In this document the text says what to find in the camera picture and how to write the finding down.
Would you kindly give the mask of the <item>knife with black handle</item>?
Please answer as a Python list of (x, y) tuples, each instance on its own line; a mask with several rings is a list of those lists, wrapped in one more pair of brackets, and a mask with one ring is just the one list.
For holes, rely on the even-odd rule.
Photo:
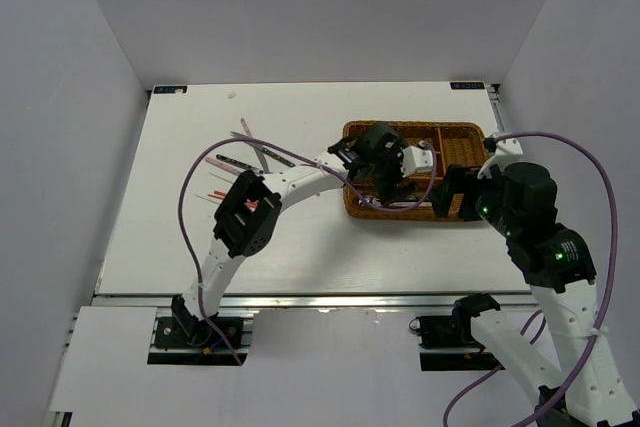
[[(235, 132), (235, 131), (231, 131), (230, 132), (232, 137), (235, 138), (248, 138), (248, 135), (246, 134), (241, 134), (239, 132)], [(284, 157), (282, 157), (280, 154), (268, 149), (267, 147), (264, 147), (262, 145), (255, 145), (255, 148), (261, 152), (262, 154), (264, 154), (266, 157), (271, 158), (272, 160), (275, 160), (276, 162), (288, 167), (288, 168), (293, 168), (296, 166), (296, 164)]]

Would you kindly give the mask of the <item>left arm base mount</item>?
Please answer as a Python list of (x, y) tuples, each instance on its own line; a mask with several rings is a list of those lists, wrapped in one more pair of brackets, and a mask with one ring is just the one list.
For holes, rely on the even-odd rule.
[[(253, 320), (248, 317), (220, 317), (214, 323), (244, 362), (252, 342)], [(222, 336), (204, 323), (189, 336), (169, 314), (157, 315), (152, 330), (148, 365), (239, 367)]]

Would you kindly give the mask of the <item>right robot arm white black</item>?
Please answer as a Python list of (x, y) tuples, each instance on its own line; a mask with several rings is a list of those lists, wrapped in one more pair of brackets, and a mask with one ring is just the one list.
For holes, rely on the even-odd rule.
[(459, 215), (489, 223), (506, 240), (542, 310), (559, 363), (550, 364), (519, 333), (488, 294), (459, 299), (451, 331), (461, 344), (480, 343), (523, 389), (539, 426), (636, 426), (639, 409), (629, 396), (596, 317), (596, 269), (584, 239), (557, 222), (557, 185), (544, 167), (517, 162), (488, 173), (450, 166), (431, 195), (437, 216), (454, 195)]

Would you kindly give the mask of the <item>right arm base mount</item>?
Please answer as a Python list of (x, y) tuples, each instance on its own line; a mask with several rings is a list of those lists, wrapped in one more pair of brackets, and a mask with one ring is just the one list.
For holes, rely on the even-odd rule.
[(415, 317), (408, 329), (418, 338), (423, 372), (481, 372), (499, 366), (483, 345), (464, 337), (452, 315)]

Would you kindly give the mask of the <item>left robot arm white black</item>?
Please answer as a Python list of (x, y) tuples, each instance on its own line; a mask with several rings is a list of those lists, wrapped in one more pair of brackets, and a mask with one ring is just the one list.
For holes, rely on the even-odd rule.
[(438, 166), (429, 143), (412, 145), (389, 124), (376, 122), (363, 135), (343, 137), (314, 158), (299, 156), (297, 164), (285, 170), (246, 170), (237, 176), (215, 210), (209, 249), (205, 257), (199, 257), (185, 223), (186, 194), (199, 165), (227, 143), (219, 141), (196, 158), (178, 196), (179, 230), (194, 263), (195, 279), (188, 290), (173, 297), (171, 319), (174, 331), (194, 348), (216, 342), (229, 349), (238, 347), (236, 335), (228, 330), (239, 328), (239, 320), (218, 318), (222, 297), (242, 263), (271, 241), (284, 211), (327, 191), (353, 190), (356, 183), (370, 179), (379, 201), (368, 202), (367, 207), (395, 213), (395, 202), (408, 193), (408, 178), (433, 173)]

